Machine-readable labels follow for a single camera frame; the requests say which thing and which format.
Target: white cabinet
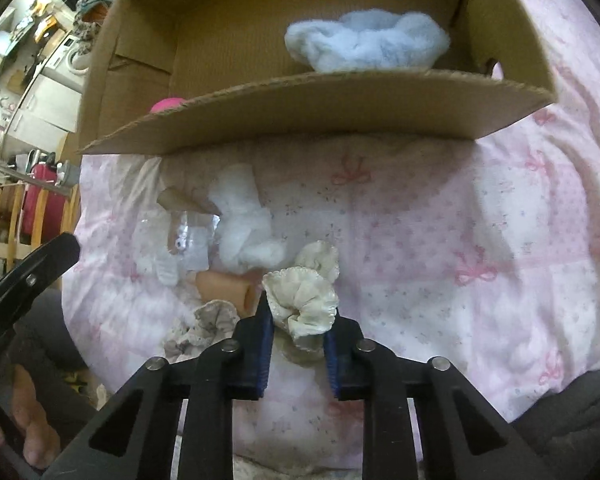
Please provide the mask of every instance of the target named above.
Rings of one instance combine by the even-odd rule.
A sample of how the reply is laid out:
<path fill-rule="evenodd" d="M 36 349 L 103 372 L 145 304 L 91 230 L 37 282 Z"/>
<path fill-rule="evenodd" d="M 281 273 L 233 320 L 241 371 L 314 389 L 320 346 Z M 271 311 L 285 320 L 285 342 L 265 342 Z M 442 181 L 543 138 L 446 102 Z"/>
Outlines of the white cabinet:
<path fill-rule="evenodd" d="M 43 152 L 56 152 L 67 132 L 40 119 L 27 110 L 18 110 L 4 137 L 2 157 L 26 153 L 33 148 Z"/>
<path fill-rule="evenodd" d="M 20 110 L 68 132 L 75 131 L 79 108 L 78 92 L 42 74 L 35 78 L 20 103 Z"/>

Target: skin-colored tube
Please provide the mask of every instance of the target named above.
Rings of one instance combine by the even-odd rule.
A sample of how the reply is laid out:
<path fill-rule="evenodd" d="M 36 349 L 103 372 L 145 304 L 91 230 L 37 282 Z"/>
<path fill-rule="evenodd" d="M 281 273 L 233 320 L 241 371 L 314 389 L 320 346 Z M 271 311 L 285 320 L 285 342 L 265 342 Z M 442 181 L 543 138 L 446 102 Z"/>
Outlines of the skin-colored tube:
<path fill-rule="evenodd" d="M 193 276 L 188 276 L 187 281 L 191 282 L 192 278 Z M 215 270 L 204 270 L 195 274 L 194 283 L 204 303 L 225 300 L 235 306 L 240 317 L 249 317 L 253 313 L 255 291 L 246 278 Z"/>

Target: pink ball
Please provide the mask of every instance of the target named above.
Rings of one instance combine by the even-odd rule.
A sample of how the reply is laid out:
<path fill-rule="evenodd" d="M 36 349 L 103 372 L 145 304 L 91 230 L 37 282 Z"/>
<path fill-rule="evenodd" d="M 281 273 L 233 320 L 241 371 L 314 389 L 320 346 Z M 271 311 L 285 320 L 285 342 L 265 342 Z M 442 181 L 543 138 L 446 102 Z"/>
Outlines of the pink ball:
<path fill-rule="evenodd" d="M 158 101 L 155 105 L 151 107 L 151 113 L 155 114 L 156 112 L 161 112 L 163 110 L 168 110 L 169 108 L 175 108 L 176 106 L 180 106 L 186 99 L 182 97 L 167 97 L 162 101 Z"/>

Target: metal rivet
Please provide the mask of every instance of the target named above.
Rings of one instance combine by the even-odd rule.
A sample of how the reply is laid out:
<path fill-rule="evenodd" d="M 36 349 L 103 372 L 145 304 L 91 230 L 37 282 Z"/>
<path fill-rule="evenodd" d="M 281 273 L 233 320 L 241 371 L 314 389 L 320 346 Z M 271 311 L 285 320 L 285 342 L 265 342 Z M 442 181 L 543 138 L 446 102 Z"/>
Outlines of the metal rivet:
<path fill-rule="evenodd" d="M 376 346 L 378 346 L 376 342 L 371 341 L 371 339 L 361 339 L 356 343 L 356 348 L 361 352 L 372 352 L 376 349 Z"/>
<path fill-rule="evenodd" d="M 434 357 L 431 360 L 431 366 L 433 366 L 436 370 L 440 370 L 441 372 L 446 372 L 451 368 L 451 361 L 446 357 Z"/>
<path fill-rule="evenodd" d="M 164 357 L 152 357 L 147 362 L 144 363 L 144 367 L 147 370 L 151 370 L 152 372 L 155 372 L 156 370 L 159 370 L 160 368 L 162 368 L 164 365 L 166 365 L 168 363 L 169 362 Z"/>
<path fill-rule="evenodd" d="M 240 343 L 235 339 L 225 339 L 220 343 L 223 352 L 236 352 L 240 348 Z"/>

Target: light blue fluffy cloth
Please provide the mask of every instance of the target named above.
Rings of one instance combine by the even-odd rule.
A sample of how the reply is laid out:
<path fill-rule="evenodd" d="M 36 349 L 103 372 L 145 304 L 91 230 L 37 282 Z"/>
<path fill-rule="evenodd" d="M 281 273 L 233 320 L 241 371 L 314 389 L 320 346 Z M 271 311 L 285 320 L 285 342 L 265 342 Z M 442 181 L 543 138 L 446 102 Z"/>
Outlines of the light blue fluffy cloth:
<path fill-rule="evenodd" d="M 309 20 L 286 30 L 286 49 L 316 72 L 431 68 L 447 50 L 448 34 L 421 12 L 381 9 L 344 14 L 337 22 Z"/>

